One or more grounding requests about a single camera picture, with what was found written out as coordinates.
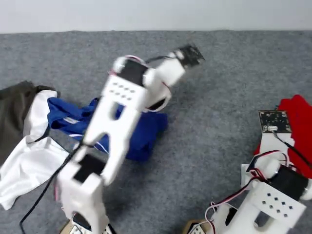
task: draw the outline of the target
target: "carpet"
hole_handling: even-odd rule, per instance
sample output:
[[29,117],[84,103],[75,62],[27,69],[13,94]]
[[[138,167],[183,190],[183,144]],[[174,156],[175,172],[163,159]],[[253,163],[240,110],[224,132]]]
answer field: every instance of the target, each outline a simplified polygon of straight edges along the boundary
[[[179,234],[190,219],[202,219],[210,201],[240,185],[260,138],[257,110],[274,109],[301,94],[312,103],[312,32],[65,32],[0,35],[0,89],[23,80],[55,87],[61,98],[83,106],[97,97],[115,58],[165,55],[194,42],[205,62],[173,88],[164,110],[169,128],[146,163],[125,161],[104,200],[119,234]],[[70,150],[74,141],[52,130]],[[43,186],[0,209],[2,233],[20,233],[18,223]],[[244,196],[234,200],[239,205]],[[291,234],[312,229],[312,203]],[[25,221],[28,234],[56,234],[66,223],[50,188]]]

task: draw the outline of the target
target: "robotic arm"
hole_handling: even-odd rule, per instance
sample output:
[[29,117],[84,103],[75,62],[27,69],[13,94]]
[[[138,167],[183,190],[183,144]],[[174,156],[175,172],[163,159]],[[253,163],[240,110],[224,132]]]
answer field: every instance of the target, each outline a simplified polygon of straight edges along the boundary
[[[218,234],[286,234],[306,208],[299,200],[312,199],[312,180],[297,172],[287,146],[279,140],[294,145],[287,113],[259,111],[259,116],[260,153],[241,167],[241,187],[250,191],[238,209],[227,203],[231,199],[219,203],[211,219]],[[260,213],[268,218],[261,227],[255,223]]]
[[[119,57],[114,62],[84,138],[58,175],[67,218],[78,214],[93,234],[104,232],[109,220],[102,201],[103,186],[114,181],[141,112],[165,106],[171,97],[170,87],[203,59],[195,46],[187,45],[172,51],[155,69],[132,56]],[[124,108],[115,119],[119,104]],[[105,134],[109,136],[106,163],[89,154],[90,147]]]

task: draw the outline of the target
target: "blue cloth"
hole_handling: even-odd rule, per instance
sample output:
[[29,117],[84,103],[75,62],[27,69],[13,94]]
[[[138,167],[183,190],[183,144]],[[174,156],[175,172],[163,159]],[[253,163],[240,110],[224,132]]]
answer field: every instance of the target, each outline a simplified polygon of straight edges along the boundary
[[[64,100],[56,97],[48,99],[50,113],[48,114],[49,126],[52,129],[59,129],[76,140],[81,140],[92,114],[98,104],[98,98],[91,101],[88,106],[78,108]],[[116,111],[116,118],[119,118],[123,106]],[[152,153],[158,133],[164,131],[168,126],[166,114],[147,112],[142,113],[140,120],[130,139],[128,159],[146,161]],[[95,148],[103,152],[109,151],[109,138],[105,135]]]

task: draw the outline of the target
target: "white cloth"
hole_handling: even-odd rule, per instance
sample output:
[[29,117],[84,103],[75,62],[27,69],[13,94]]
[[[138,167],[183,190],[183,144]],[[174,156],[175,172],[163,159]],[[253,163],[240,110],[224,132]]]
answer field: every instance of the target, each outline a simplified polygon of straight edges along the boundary
[[56,96],[56,91],[50,90],[43,90],[35,96],[24,121],[24,138],[0,169],[0,204],[5,210],[13,206],[18,196],[49,179],[68,155],[50,137],[35,142],[43,136],[48,126],[50,110],[47,100]]

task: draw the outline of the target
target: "white wall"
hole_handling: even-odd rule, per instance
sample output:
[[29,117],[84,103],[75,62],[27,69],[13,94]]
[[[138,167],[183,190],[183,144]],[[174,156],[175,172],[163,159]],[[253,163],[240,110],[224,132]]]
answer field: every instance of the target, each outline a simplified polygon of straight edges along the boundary
[[312,0],[0,0],[0,33],[312,29]]

